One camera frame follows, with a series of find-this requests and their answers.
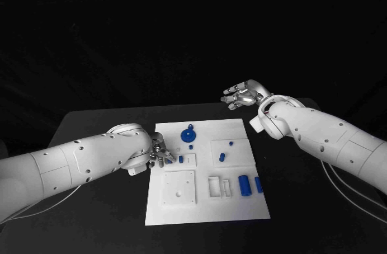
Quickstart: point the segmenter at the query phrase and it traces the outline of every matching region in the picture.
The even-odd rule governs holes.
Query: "blue object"
[[[192,124],[189,125],[189,128],[182,132],[182,140],[187,143],[196,140],[195,126]]]
[[[226,154],[222,153],[222,154],[221,154],[221,158],[219,158],[219,160],[221,160],[222,162],[225,161],[225,157],[226,157]]]
[[[251,196],[252,195],[252,189],[251,189],[251,183],[249,183],[249,177],[246,175],[242,175],[238,177],[239,179],[239,186],[241,186],[241,194],[242,196]]]
[[[257,180],[257,189],[258,189],[258,192],[262,193],[264,190],[262,190],[262,185],[261,185],[259,177],[257,177],[255,180]]]

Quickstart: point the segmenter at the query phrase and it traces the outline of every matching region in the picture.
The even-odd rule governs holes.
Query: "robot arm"
[[[307,108],[288,96],[274,95],[254,80],[223,93],[231,110],[258,104],[251,125],[275,138],[292,137],[301,149],[324,162],[340,167],[387,194],[387,143],[347,121]]]
[[[29,205],[120,168],[136,175],[147,169],[147,163],[153,167],[163,158],[175,161],[164,147],[160,133],[150,136],[139,124],[123,124],[105,134],[0,160],[0,222]]]

